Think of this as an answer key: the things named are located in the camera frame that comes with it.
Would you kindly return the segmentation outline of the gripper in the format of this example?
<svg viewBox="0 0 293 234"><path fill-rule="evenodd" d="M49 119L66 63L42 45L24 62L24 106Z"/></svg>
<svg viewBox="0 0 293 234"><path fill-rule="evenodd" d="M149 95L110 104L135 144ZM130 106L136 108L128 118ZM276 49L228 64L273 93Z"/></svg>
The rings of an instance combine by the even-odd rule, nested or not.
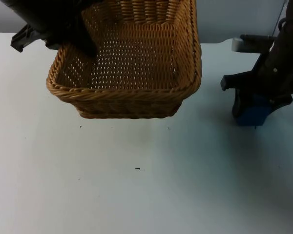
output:
<svg viewBox="0 0 293 234"><path fill-rule="evenodd" d="M36 40L48 48L72 42L87 56L95 58L97 46L82 18L81 0L3 0L2 3L27 24L11 39L19 52Z"/></svg>
<svg viewBox="0 0 293 234"><path fill-rule="evenodd" d="M283 29L278 36L241 35L232 41L232 50L257 53L250 71L223 76L222 90L235 89L233 117L245 110L245 97L256 94L277 110L291 104L293 95L293 31Z"/></svg>

